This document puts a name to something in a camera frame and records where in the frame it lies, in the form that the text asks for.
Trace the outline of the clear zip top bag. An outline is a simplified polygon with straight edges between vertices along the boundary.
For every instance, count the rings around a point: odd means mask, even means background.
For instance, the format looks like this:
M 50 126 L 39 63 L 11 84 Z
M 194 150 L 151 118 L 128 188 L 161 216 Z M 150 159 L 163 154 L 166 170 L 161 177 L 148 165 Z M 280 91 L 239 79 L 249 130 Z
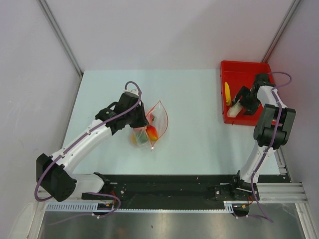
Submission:
M 130 140 L 135 147 L 149 146 L 153 151 L 168 129 L 168 114 L 161 100 L 146 111 L 146 118 L 149 125 L 132 129 Z

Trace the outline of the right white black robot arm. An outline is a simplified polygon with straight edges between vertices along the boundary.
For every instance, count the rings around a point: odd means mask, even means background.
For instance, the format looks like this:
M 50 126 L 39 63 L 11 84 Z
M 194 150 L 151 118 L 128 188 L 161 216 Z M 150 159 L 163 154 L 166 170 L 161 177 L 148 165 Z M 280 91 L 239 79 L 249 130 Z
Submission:
M 259 107 L 263 108 L 253 131 L 253 150 L 231 182 L 230 195 L 236 200 L 256 194 L 261 167 L 270 155 L 288 142 L 291 134 L 296 110 L 280 99 L 279 86 L 270 81 L 274 74 L 257 74 L 251 88 L 243 86 L 239 90 L 227 112 L 228 116 L 237 116 L 244 109 L 246 114 L 254 115 Z

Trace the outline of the white fake radish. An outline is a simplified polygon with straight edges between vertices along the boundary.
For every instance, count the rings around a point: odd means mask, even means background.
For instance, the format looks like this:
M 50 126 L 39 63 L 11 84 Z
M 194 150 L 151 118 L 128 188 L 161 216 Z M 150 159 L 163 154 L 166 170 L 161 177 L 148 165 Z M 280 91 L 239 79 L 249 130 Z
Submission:
M 240 104 L 240 102 L 235 103 L 233 106 L 231 106 L 227 112 L 227 116 L 230 118 L 236 118 L 239 113 L 242 111 L 243 107 Z

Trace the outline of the yellow fake banana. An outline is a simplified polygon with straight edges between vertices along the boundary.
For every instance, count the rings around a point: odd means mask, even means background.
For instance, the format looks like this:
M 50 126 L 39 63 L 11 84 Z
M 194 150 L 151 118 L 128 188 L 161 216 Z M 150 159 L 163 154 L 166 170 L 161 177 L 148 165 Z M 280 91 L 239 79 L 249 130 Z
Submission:
M 227 82 L 224 83 L 224 93 L 225 93 L 225 102 L 226 102 L 226 105 L 229 106 L 231 105 L 231 92 L 230 92 L 230 87 L 228 85 Z

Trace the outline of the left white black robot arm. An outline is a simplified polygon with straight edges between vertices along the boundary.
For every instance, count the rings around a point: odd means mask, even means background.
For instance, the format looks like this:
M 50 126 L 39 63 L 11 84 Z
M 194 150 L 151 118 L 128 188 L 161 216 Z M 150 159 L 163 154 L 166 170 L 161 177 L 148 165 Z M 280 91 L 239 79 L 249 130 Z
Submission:
M 58 202 L 73 193 L 93 193 L 99 199 L 109 196 L 110 186 L 98 173 L 75 174 L 77 165 L 102 141 L 129 125 L 141 128 L 149 124 L 141 93 L 124 91 L 117 102 L 100 110 L 86 130 L 75 140 L 50 156 L 36 160 L 36 188 L 42 187 Z

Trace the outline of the orange red fake mango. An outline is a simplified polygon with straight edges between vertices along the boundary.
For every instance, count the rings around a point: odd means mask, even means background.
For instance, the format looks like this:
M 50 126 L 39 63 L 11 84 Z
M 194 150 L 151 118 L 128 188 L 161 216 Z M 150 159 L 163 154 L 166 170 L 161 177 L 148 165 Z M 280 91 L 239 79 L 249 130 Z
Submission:
M 147 133 L 149 139 L 153 142 L 156 142 L 159 138 L 157 129 L 152 125 L 149 125 L 146 127 L 146 133 Z

